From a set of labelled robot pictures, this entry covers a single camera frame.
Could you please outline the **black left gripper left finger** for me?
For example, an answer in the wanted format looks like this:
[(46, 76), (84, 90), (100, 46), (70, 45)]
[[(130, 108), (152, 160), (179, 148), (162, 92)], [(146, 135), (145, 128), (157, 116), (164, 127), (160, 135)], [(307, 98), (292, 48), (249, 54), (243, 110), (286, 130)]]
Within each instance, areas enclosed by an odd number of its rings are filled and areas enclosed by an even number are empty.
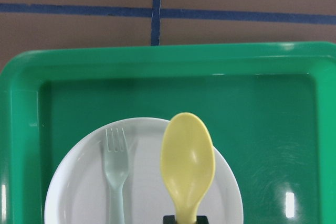
[(163, 216), (163, 224), (177, 224), (174, 215)]

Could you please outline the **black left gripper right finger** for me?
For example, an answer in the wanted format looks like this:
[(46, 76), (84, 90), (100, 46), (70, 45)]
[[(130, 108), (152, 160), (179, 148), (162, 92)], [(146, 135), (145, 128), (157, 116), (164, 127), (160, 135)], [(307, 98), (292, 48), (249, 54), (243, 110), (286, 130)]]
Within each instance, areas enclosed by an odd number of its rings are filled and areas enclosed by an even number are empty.
[(196, 224), (209, 224), (208, 218), (206, 216), (197, 216)]

